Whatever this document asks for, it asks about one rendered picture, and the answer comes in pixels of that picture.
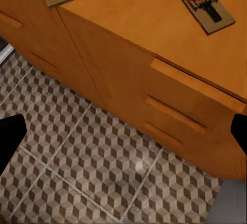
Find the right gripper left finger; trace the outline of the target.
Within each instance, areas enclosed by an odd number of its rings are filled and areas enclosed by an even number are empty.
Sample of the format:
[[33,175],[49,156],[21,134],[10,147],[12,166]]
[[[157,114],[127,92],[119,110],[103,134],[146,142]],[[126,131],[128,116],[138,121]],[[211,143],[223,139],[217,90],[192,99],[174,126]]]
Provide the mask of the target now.
[[0,176],[26,134],[23,114],[0,119]]

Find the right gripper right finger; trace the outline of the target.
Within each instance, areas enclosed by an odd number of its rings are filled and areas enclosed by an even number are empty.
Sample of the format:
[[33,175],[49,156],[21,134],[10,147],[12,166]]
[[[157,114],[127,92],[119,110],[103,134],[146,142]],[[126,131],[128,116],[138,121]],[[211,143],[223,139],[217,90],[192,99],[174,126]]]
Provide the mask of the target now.
[[242,114],[235,114],[232,125],[231,133],[247,155],[247,116]]

